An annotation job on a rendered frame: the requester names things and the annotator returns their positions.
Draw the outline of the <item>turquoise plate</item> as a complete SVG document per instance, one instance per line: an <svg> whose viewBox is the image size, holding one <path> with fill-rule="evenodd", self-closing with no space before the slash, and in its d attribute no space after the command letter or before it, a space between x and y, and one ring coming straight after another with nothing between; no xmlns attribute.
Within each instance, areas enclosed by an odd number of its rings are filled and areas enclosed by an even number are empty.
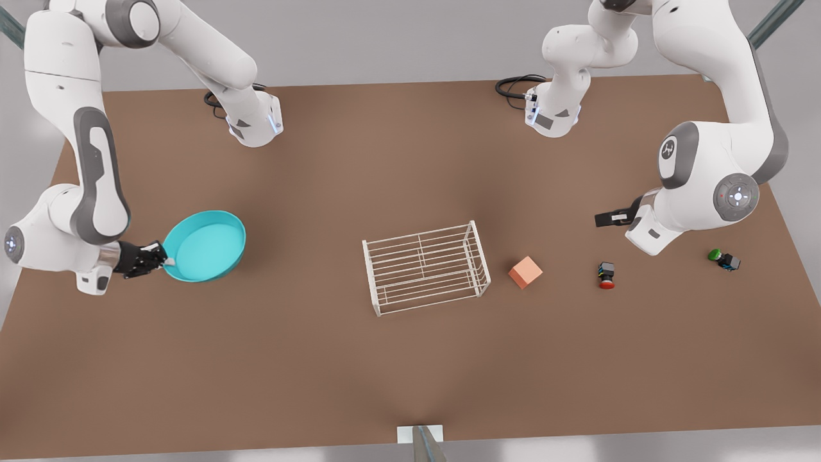
<svg viewBox="0 0 821 462"><path fill-rule="evenodd" d="M199 212L177 223L162 242L168 258L176 261L164 269L183 282L218 280L240 263L245 245L246 228L235 214Z"/></svg>

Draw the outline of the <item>orange cube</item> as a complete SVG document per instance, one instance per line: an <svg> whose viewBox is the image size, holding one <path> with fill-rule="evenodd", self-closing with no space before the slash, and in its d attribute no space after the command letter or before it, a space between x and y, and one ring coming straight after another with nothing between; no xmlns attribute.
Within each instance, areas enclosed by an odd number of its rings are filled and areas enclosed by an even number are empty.
<svg viewBox="0 0 821 462"><path fill-rule="evenodd" d="M543 270L528 255L511 267L508 275L519 289L525 289L543 274Z"/></svg>

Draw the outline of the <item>silver frame post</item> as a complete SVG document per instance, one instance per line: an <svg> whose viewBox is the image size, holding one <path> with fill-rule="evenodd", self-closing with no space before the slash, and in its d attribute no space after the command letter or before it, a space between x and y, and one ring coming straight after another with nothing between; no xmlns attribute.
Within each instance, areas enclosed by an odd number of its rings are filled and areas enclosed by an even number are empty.
<svg viewBox="0 0 821 462"><path fill-rule="evenodd" d="M9 38L18 49L24 49L24 33L26 29L18 20L0 5L0 32Z"/></svg>
<svg viewBox="0 0 821 462"><path fill-rule="evenodd" d="M774 32L804 3L804 0L778 0L776 5L747 35L748 42L758 50Z"/></svg>
<svg viewBox="0 0 821 462"><path fill-rule="evenodd" d="M396 435L398 444L412 444L413 462L448 462L440 447L443 425L399 426Z"/></svg>

